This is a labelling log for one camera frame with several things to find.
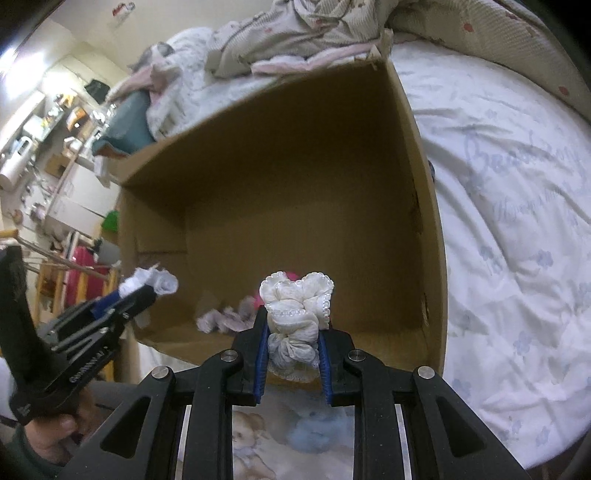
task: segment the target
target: white wall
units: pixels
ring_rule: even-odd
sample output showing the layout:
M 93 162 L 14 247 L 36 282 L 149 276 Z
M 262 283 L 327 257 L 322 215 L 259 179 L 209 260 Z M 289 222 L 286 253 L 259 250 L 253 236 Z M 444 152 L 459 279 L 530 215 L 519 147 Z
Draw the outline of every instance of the white wall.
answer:
M 0 128 L 37 88 L 45 71 L 75 44 L 71 32 L 52 20 L 46 20 L 33 32 L 0 80 Z
M 268 10 L 271 0 L 135 0 L 136 9 L 113 26 L 116 0 L 66 0 L 51 19 L 126 68 L 150 45 L 190 27 L 218 28 Z

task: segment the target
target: white crumpled cloth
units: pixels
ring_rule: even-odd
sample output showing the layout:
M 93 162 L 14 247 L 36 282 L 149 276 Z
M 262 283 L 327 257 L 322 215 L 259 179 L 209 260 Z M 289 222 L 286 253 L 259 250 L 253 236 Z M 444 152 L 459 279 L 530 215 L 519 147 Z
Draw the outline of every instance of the white crumpled cloth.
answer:
M 152 286 L 158 296 L 171 295 L 178 290 L 177 277 L 166 269 L 158 270 L 158 265 L 154 265 L 148 270 L 136 268 L 134 274 L 119 285 L 119 295 L 125 298 L 144 285 Z
M 291 281 L 273 273 L 259 289 L 269 324 L 269 370 L 286 380 L 310 382 L 318 377 L 318 332 L 330 323 L 330 296 L 335 284 L 313 272 Z

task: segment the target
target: pillow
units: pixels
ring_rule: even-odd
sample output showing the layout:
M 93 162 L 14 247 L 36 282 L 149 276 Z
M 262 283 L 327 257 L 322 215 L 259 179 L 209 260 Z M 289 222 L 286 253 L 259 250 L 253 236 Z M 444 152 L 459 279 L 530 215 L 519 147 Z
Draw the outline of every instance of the pillow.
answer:
M 150 94 L 146 90 L 131 93 L 117 109 L 102 137 L 92 144 L 92 154 L 123 158 L 155 143 L 146 120 L 149 107 Z

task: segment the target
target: cardboard box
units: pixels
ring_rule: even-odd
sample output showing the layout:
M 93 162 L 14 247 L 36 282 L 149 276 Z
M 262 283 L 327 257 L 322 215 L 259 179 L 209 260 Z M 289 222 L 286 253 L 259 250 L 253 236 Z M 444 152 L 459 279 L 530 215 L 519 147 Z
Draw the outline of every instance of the cardboard box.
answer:
M 139 341 L 194 364 L 230 347 L 194 319 L 237 306 L 278 270 L 324 272 L 331 318 L 387 365 L 439 373 L 443 236 L 429 167 L 390 63 L 300 77 L 120 165 L 124 273 L 157 261 L 180 282 Z
M 52 155 L 45 165 L 45 171 L 49 175 L 60 179 L 69 164 L 70 159 L 65 155 Z

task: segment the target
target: pink fabric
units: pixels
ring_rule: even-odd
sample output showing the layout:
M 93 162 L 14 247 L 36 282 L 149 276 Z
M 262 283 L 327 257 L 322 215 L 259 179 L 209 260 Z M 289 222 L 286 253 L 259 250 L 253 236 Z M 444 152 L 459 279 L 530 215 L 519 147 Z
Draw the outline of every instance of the pink fabric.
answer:
M 136 90 L 147 90 L 150 93 L 150 103 L 155 104 L 168 85 L 176 79 L 181 70 L 166 61 L 157 61 L 139 69 L 133 75 L 111 89 L 107 95 L 108 102 L 123 100 Z
M 356 43 L 346 47 L 327 48 L 308 59 L 294 55 L 279 55 L 271 60 L 256 61 L 252 64 L 251 71 L 254 74 L 267 75 L 311 72 L 312 70 L 328 67 L 336 60 L 367 53 L 376 43 L 377 41 Z

